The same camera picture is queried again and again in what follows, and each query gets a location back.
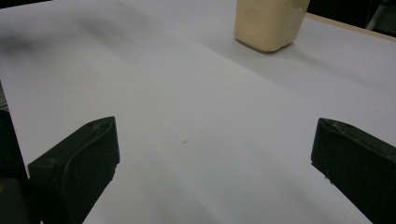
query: white table surface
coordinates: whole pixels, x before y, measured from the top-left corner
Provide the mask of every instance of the white table surface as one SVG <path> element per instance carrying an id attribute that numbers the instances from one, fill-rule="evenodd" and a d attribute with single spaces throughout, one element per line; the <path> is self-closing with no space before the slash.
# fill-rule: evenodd
<path id="1" fill-rule="evenodd" d="M 115 116 L 121 163 L 84 223 L 370 223 L 311 164 L 318 118 L 396 146 L 396 44 L 304 20 L 279 52 L 236 1 L 57 0 L 0 10 L 25 163 Z"/>

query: beige container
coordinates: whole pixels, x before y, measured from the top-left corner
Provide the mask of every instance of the beige container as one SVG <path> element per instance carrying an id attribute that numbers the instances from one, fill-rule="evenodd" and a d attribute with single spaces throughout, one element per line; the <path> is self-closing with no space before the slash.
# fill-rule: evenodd
<path id="1" fill-rule="evenodd" d="M 238 0 L 235 37 L 270 52 L 293 41 L 303 23 L 309 0 Z"/>

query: white tabletop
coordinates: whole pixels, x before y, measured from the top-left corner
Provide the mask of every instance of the white tabletop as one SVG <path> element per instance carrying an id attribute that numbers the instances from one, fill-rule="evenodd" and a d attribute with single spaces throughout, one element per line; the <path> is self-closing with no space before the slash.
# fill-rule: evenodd
<path id="1" fill-rule="evenodd" d="M 0 78 L 25 163 L 116 117 L 121 162 L 84 223 L 370 223 L 310 153 L 320 117 L 396 146 L 395 42 L 305 19 L 294 43 L 262 54 L 234 40 L 235 6 L 0 10 Z"/>

